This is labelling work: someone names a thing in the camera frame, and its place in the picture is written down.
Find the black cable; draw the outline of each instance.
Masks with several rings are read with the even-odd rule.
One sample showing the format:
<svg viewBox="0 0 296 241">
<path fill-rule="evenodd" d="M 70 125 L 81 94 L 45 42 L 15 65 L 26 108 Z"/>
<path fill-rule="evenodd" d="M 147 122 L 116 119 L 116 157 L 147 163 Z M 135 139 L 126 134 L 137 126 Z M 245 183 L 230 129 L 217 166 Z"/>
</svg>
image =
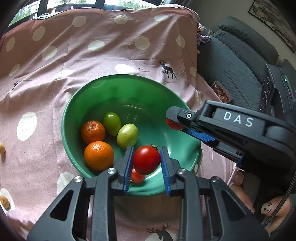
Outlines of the black cable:
<svg viewBox="0 0 296 241">
<path fill-rule="evenodd" d="M 293 186 L 296 182 L 296 171 L 294 173 L 294 176 L 293 176 L 293 179 L 292 179 L 292 182 L 287 190 L 287 192 L 285 193 L 285 195 L 283 196 L 283 198 L 281 199 L 280 203 L 277 205 L 276 209 L 273 211 L 273 213 L 269 216 L 269 218 L 262 224 L 262 226 L 264 228 L 267 227 L 267 225 L 270 223 L 270 221 L 277 215 L 277 213 L 280 211 L 280 209 L 282 208 L 282 206 L 284 205 L 285 201 L 287 200 L 287 198 L 289 197 L 292 189 L 293 189 Z"/>
</svg>

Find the picture frame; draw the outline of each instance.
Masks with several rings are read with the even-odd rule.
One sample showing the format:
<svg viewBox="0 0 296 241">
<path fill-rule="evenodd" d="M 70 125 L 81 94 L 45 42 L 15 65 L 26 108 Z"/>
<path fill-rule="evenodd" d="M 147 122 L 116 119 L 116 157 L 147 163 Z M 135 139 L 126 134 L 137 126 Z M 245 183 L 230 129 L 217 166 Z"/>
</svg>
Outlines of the picture frame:
<svg viewBox="0 0 296 241">
<path fill-rule="evenodd" d="M 269 0 L 254 0 L 249 9 L 249 14 L 267 25 L 295 53 L 296 36 L 274 4 Z"/>
</svg>

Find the mandarin orange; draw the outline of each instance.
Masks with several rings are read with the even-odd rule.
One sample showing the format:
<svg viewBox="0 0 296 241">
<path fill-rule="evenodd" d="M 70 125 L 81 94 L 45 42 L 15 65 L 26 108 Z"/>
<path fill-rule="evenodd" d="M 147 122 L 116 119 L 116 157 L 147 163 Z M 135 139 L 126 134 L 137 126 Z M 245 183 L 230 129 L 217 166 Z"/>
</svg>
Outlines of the mandarin orange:
<svg viewBox="0 0 296 241">
<path fill-rule="evenodd" d="M 96 120 L 90 120 L 81 127 L 81 137 L 87 145 L 95 141 L 103 141 L 105 136 L 104 126 Z"/>
<path fill-rule="evenodd" d="M 85 163 L 95 171 L 104 171 L 112 164 L 114 152 L 112 147 L 103 141 L 89 144 L 84 150 Z"/>
</svg>

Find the red tomato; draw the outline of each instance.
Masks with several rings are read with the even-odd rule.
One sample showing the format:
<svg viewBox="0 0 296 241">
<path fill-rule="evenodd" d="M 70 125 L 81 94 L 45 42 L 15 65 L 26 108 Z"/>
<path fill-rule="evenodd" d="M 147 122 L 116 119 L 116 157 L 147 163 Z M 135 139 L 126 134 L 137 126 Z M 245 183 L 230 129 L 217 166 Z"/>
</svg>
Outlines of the red tomato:
<svg viewBox="0 0 296 241">
<path fill-rule="evenodd" d="M 131 171 L 131 180 L 133 181 L 133 183 L 141 183 L 144 181 L 144 178 L 145 176 L 139 175 L 133 167 L 133 170 Z"/>
<path fill-rule="evenodd" d="M 168 124 L 169 127 L 171 127 L 173 130 L 176 130 L 176 131 L 180 131 L 184 128 L 183 126 L 179 125 L 176 122 L 169 120 L 168 118 L 165 119 L 165 122 Z"/>
<path fill-rule="evenodd" d="M 133 157 L 133 166 L 139 175 L 148 175 L 156 170 L 161 161 L 159 152 L 151 146 L 141 146 Z"/>
</svg>

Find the snack package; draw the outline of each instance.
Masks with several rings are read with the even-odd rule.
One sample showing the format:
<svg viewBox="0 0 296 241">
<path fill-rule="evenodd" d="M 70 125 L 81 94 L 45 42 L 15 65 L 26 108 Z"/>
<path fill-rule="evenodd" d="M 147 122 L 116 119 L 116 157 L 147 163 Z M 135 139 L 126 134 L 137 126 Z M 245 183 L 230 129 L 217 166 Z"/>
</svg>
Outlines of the snack package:
<svg viewBox="0 0 296 241">
<path fill-rule="evenodd" d="M 214 82 L 211 87 L 223 103 L 228 104 L 231 101 L 231 95 L 219 81 Z"/>
</svg>

